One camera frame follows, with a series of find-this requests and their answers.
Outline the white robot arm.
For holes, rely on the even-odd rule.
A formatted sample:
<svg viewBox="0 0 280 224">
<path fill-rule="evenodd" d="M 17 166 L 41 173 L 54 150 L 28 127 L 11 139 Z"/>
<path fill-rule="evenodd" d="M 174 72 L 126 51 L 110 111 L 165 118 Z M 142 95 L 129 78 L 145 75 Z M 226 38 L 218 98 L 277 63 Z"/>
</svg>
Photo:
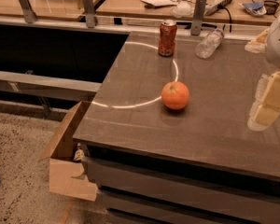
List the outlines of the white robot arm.
<svg viewBox="0 0 280 224">
<path fill-rule="evenodd" d="M 280 15 L 272 23 L 266 39 L 266 58 L 280 68 Z M 252 120 L 270 126 L 280 115 L 280 72 L 273 73 L 263 91 Z"/>
</svg>

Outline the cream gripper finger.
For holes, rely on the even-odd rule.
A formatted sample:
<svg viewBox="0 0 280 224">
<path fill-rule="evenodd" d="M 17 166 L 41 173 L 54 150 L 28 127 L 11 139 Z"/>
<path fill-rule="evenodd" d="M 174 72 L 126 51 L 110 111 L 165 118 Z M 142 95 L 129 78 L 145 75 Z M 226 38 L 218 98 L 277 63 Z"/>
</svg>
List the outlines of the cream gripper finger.
<svg viewBox="0 0 280 224">
<path fill-rule="evenodd" d="M 254 116 L 254 121 L 261 125 L 270 126 L 279 116 L 280 108 L 269 105 L 259 105 Z"/>
</svg>

